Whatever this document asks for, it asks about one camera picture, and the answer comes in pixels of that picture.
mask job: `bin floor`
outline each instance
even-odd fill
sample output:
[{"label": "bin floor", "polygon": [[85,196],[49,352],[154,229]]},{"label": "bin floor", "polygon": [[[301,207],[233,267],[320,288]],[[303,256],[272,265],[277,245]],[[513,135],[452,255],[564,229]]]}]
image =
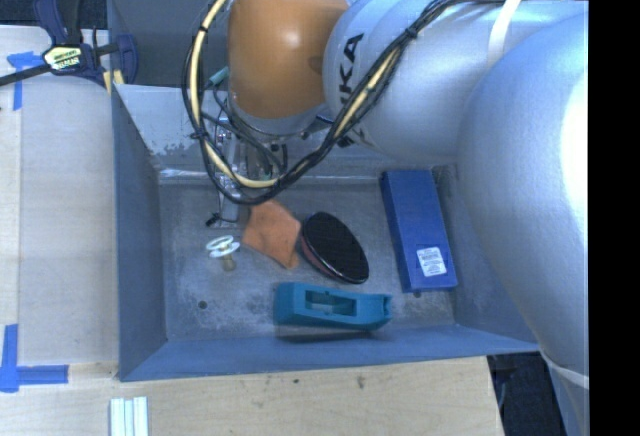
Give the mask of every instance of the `bin floor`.
[{"label": "bin floor", "polygon": [[274,326],[274,292],[285,281],[391,294],[393,320],[378,330],[380,336],[391,328],[454,323],[451,293],[402,292],[377,178],[306,177],[282,193],[278,201],[301,221],[317,211],[341,219],[362,245],[369,261],[369,279],[361,285],[330,279],[305,260],[299,247],[300,265],[292,270],[243,245],[233,253],[236,268],[225,271],[220,259],[208,256],[205,246],[223,235],[240,240],[244,225],[205,225],[218,209],[218,196],[208,179],[163,180],[160,203],[169,340],[344,332]]}]

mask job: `yellow cable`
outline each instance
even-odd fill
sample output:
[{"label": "yellow cable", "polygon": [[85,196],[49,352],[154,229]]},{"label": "yellow cable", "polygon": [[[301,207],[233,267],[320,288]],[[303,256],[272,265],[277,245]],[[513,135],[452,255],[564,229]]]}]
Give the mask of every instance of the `yellow cable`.
[{"label": "yellow cable", "polygon": [[[189,99],[191,102],[191,110],[193,112],[194,119],[198,124],[198,126],[201,126],[200,106],[198,104],[198,96],[197,96],[198,94],[198,62],[200,59],[200,52],[202,50],[202,43],[204,42],[204,38],[207,35],[207,30],[209,29],[211,22],[213,22],[214,18],[216,17],[216,15],[218,14],[220,9],[222,8],[222,6],[224,6],[226,2],[227,0],[216,0],[216,2],[213,4],[211,9],[205,16],[204,20],[202,21],[201,28],[198,30],[198,33],[196,34],[196,37],[193,43],[193,51],[191,54],[191,61],[189,63],[189,87],[190,87]],[[351,106],[349,111],[347,111],[344,118],[340,122],[336,135],[340,135],[340,133],[345,128],[349,120],[351,120],[351,118],[356,113],[356,111],[365,102],[371,90],[375,87],[376,83],[380,80],[380,77],[384,74],[384,72],[387,70],[389,65],[396,60],[396,58],[398,57],[398,54],[399,54],[399,50],[398,49],[394,50],[389,55],[389,57],[385,59],[382,65],[380,65],[378,70],[376,70],[376,72],[373,74],[373,76],[367,83],[366,87],[358,94],[353,105]],[[218,157],[218,155],[215,153],[211,145],[206,141],[205,141],[205,148],[211,160],[214,162],[216,167],[223,174],[225,174],[229,178],[233,178],[234,180],[237,180],[240,184],[242,184],[245,187],[250,187],[253,189],[264,189],[266,187],[273,186],[281,178],[279,177],[271,180],[252,180],[250,178],[246,178],[245,176],[239,175],[237,173],[233,173],[229,170],[227,164],[225,164],[222,161],[222,159]]]}]

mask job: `table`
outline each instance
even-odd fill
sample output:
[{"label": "table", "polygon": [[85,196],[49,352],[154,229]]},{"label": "table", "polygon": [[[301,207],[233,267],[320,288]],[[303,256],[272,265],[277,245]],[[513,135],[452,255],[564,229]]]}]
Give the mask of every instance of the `table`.
[{"label": "table", "polygon": [[[48,44],[37,28],[0,26],[0,35],[2,58],[27,49],[39,52]],[[0,60],[0,75],[11,71]],[[27,82],[59,80],[46,75]],[[87,81],[78,79],[78,85],[82,82]],[[12,100],[13,87],[0,88],[0,331],[28,318],[24,312],[30,309],[20,299],[28,294],[20,290],[25,258],[20,215],[22,117],[30,103],[25,99],[23,109],[14,111]],[[95,320],[103,316],[93,315]],[[112,331],[106,326],[107,333]],[[71,363],[68,384],[0,393],[0,435],[107,434],[110,399],[137,396],[148,397],[152,435],[504,434],[484,357],[121,383],[111,354],[108,349],[106,358]]]}]

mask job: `white label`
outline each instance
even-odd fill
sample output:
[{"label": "white label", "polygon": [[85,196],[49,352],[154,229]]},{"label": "white label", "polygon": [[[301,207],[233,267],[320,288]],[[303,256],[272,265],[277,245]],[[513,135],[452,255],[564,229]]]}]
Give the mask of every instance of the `white label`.
[{"label": "white label", "polygon": [[424,248],[418,250],[418,260],[422,268],[422,274],[427,278],[445,274],[447,268],[444,265],[440,248]]}]

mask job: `black cable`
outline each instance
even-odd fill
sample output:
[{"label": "black cable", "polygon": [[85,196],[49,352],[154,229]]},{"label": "black cable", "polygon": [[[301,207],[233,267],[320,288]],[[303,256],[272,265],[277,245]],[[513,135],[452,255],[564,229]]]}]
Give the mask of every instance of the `black cable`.
[{"label": "black cable", "polygon": [[[188,67],[191,60],[191,54],[193,50],[193,45],[190,47],[187,57],[185,58],[185,69],[183,70],[183,85],[182,85],[182,94],[183,100],[185,101],[185,106],[187,107],[187,112],[189,114],[189,118],[194,126],[195,133],[200,140],[201,149],[203,153],[203,159],[205,162],[205,167],[209,176],[212,177],[212,180],[216,187],[220,190],[220,192],[230,199],[234,203],[238,204],[246,204],[246,205],[254,205],[258,203],[263,203],[267,201],[280,192],[282,192],[287,187],[291,186],[294,182],[296,182],[300,177],[302,177],[307,171],[315,167],[319,164],[326,155],[333,149],[333,147],[340,142],[340,140],[347,135],[368,113],[371,111],[373,107],[378,103],[382,94],[386,90],[386,87],[391,82],[397,66],[400,62],[400,58],[402,57],[402,53],[404,52],[407,45],[415,40],[426,26],[428,26],[431,22],[436,20],[444,11],[447,9],[463,3],[482,3],[482,4],[497,4],[504,3],[505,0],[433,0],[427,7],[422,11],[420,16],[405,29],[403,33],[401,33],[395,40],[391,42],[385,48],[385,50],[378,56],[378,58],[373,62],[367,73],[362,77],[360,82],[357,84],[356,88],[353,90],[351,96],[347,99],[347,101],[343,104],[341,110],[335,118],[334,123],[331,128],[325,135],[323,142],[320,146],[314,150],[313,152],[307,154],[305,157],[300,159],[290,170],[286,171],[284,174],[280,175],[275,183],[270,187],[265,187],[261,189],[251,189],[252,193],[255,191],[260,191],[257,195],[249,195],[246,192],[246,189],[242,187],[241,182],[238,181],[238,178],[235,176],[232,168],[226,161],[226,158],[222,154],[220,150],[213,146],[213,151],[219,160],[225,164],[227,169],[231,172],[231,179],[238,184],[238,192],[231,193],[227,191],[223,186],[221,186],[220,182],[215,175],[210,173],[210,171],[214,170],[214,166],[211,164],[210,157],[208,156],[205,142],[210,142],[210,136],[206,133],[206,129],[204,125],[197,125],[195,122],[195,118],[191,111],[190,101],[187,93],[187,72]],[[390,58],[390,54],[396,54],[392,59]],[[360,96],[360,94],[367,88],[367,85],[370,83],[373,76],[379,71],[385,64],[386,61],[390,61],[386,66],[384,72],[381,77],[376,82],[375,86],[370,89],[370,92],[367,94],[366,100],[359,107],[350,120],[343,124],[344,119],[347,116],[347,113],[354,106],[356,99]],[[231,127],[234,129],[233,132],[239,132],[238,126],[233,124],[232,119],[230,119]]]}]

